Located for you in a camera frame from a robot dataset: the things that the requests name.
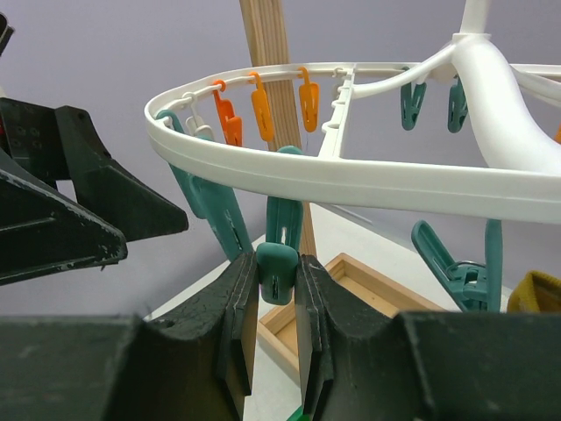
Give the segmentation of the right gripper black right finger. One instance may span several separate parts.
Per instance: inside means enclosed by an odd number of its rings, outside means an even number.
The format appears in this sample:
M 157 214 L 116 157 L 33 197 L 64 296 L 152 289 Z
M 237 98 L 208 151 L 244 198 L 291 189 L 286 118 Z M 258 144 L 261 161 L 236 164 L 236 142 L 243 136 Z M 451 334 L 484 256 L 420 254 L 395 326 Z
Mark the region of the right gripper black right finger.
M 304 412 L 313 420 L 557 420 L 557 314 L 387 317 L 312 256 L 295 278 Z

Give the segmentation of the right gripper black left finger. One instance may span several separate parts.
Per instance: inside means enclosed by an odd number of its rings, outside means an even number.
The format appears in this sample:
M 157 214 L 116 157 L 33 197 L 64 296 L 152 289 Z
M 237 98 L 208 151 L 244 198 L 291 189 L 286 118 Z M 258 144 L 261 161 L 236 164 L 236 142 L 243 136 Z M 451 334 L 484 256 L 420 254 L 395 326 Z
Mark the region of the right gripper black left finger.
M 4 420 L 239 420 L 252 392 L 257 259 L 151 321 L 4 317 Z

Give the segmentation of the white round clip hanger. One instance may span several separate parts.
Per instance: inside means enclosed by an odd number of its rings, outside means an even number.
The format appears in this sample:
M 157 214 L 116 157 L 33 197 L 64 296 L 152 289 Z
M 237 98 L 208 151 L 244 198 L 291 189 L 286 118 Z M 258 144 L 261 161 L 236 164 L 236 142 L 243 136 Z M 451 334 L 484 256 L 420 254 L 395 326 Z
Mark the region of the white round clip hanger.
M 339 76 L 343 85 L 316 156 L 228 146 L 180 134 L 158 118 L 191 98 L 252 79 L 251 68 L 210 75 L 152 98 L 144 109 L 155 152 L 204 179 L 237 189 L 313 203 L 455 214 L 556 224 L 560 220 L 560 145 L 531 117 L 523 94 L 560 103 L 557 65 L 511 64 L 485 31 L 490 4 L 465 4 L 459 31 L 421 62 L 316 62 L 258 67 L 267 82 L 305 72 Z M 355 100 L 428 78 L 457 77 L 482 168 L 342 157 L 345 129 Z

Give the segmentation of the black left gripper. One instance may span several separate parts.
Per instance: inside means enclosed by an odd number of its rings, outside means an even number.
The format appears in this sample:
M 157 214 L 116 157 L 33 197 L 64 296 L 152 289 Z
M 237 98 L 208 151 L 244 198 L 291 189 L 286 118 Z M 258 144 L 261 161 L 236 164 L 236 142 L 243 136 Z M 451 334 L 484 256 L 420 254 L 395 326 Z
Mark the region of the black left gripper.
M 183 209 L 112 158 L 83 109 L 2 96 L 1 148 L 3 285 L 117 264 L 126 240 L 188 229 Z M 70 178 L 79 204 L 38 178 Z

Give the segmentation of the yellow bear sock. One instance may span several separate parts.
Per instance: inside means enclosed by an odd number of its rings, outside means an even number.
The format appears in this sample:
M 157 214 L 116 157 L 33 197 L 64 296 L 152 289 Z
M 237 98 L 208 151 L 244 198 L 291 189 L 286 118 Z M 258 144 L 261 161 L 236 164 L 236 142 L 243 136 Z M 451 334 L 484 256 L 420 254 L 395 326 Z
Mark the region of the yellow bear sock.
M 529 271 L 512 291 L 508 312 L 560 312 L 560 279 L 537 270 Z

